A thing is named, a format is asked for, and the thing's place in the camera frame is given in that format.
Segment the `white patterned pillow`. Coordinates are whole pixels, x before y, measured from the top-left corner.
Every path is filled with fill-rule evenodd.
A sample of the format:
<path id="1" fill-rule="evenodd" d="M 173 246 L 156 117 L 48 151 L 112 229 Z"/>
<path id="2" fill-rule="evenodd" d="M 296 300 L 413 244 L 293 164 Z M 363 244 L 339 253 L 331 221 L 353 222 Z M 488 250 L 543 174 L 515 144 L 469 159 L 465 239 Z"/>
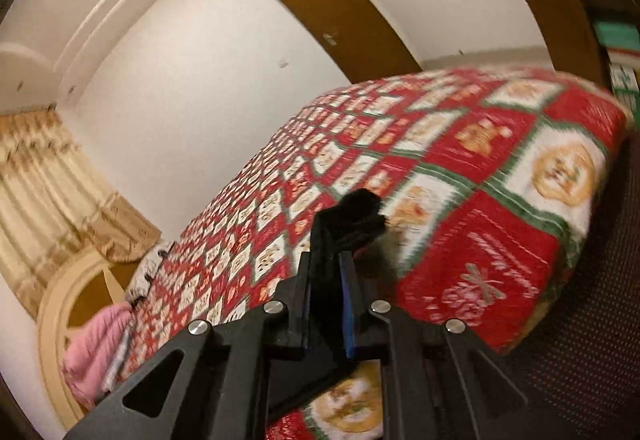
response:
<path id="1" fill-rule="evenodd" d="M 171 241 L 160 240 L 142 257 L 125 291 L 127 303 L 134 305 L 139 299 L 148 296 L 155 275 L 172 245 L 174 243 Z"/>

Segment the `red christmas patchwork bedspread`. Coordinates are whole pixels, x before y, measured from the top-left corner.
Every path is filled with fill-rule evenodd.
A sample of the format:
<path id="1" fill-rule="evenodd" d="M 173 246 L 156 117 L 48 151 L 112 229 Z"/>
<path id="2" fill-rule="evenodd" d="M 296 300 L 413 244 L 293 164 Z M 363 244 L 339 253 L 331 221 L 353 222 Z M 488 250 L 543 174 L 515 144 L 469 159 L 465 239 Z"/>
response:
<path id="1" fill-rule="evenodd" d="M 566 73 L 451 69 L 332 90 L 186 227 L 134 372 L 76 439 L 570 439 L 499 353 L 572 269 L 629 116 Z M 382 199 L 393 299 L 361 354 L 281 348 L 314 215 Z"/>

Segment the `pink folded blanket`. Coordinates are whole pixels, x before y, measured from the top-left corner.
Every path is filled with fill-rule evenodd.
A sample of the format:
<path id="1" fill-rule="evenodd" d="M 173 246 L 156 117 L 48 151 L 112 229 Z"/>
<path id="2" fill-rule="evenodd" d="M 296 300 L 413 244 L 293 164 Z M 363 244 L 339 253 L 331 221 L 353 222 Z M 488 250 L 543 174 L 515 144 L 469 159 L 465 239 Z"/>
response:
<path id="1" fill-rule="evenodd" d="M 64 380 L 84 408 L 92 408 L 99 398 L 107 369 L 131 318 L 127 301 L 102 308 L 81 327 L 64 352 Z"/>

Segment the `brown wooden door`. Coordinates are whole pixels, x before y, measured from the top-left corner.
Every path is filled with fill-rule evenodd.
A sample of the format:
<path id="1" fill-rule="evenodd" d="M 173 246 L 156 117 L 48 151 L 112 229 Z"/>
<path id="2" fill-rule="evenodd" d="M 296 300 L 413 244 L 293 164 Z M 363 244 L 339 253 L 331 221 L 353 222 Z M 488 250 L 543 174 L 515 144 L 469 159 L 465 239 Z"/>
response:
<path id="1" fill-rule="evenodd" d="M 418 73 L 420 64 L 370 0 L 278 0 L 349 82 Z"/>

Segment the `beige patterned curtain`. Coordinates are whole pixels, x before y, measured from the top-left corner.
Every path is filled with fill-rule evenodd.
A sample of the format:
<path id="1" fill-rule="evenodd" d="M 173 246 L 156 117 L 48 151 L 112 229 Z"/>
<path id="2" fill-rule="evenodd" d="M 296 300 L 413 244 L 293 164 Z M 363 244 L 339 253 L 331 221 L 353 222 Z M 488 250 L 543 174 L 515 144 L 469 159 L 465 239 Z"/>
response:
<path id="1" fill-rule="evenodd" d="M 88 246 L 141 259 L 157 229 L 98 172 L 53 110 L 1 116 L 1 274 L 29 316 L 67 260 Z"/>

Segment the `cream round wooden headboard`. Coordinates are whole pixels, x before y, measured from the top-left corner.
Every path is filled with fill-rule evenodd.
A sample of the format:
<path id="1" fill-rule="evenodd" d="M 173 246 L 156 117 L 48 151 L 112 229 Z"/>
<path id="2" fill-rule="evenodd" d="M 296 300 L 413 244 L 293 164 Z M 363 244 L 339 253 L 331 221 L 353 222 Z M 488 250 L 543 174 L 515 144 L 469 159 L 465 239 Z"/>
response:
<path id="1" fill-rule="evenodd" d="M 66 430 L 86 414 L 70 393 L 62 358 L 72 339 L 100 309 L 120 303 L 136 263 L 111 263 L 88 246 L 65 261 L 42 297 L 37 318 L 40 374 L 55 414 Z"/>

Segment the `black pants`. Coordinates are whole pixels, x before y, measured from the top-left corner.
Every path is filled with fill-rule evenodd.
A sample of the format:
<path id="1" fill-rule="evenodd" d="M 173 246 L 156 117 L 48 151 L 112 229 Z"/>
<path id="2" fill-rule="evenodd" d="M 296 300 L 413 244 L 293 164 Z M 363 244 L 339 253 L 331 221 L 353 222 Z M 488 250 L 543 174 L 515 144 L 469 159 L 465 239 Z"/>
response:
<path id="1" fill-rule="evenodd" d="M 382 235 L 386 217 L 381 207 L 382 199 L 370 190 L 360 188 L 346 194 L 324 217 L 329 252 L 356 253 Z"/>

